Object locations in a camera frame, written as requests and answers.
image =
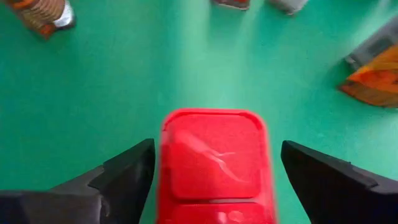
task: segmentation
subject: red block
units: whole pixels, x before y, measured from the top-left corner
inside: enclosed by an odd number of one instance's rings
[[[165,120],[158,224],[274,224],[265,124],[244,110],[184,109]]]

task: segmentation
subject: red plastic container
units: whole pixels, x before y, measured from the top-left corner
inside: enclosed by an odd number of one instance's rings
[[[183,109],[161,136],[158,224],[275,224],[267,130],[244,110]]]

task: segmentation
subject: gray object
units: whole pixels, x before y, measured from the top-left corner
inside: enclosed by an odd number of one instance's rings
[[[345,60],[357,70],[398,42],[398,16],[365,40]]]
[[[272,4],[277,6],[280,10],[289,15],[293,15],[300,11],[308,0],[269,0]]]

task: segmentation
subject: green floor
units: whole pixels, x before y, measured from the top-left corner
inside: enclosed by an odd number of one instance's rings
[[[76,29],[48,42],[0,6],[0,189],[47,189],[143,138],[181,107],[266,121],[280,223],[309,223],[280,161],[291,139],[398,179],[398,111],[336,90],[341,61],[397,1],[312,0],[295,17],[252,1],[72,0]],[[154,191],[142,223],[153,223]]]

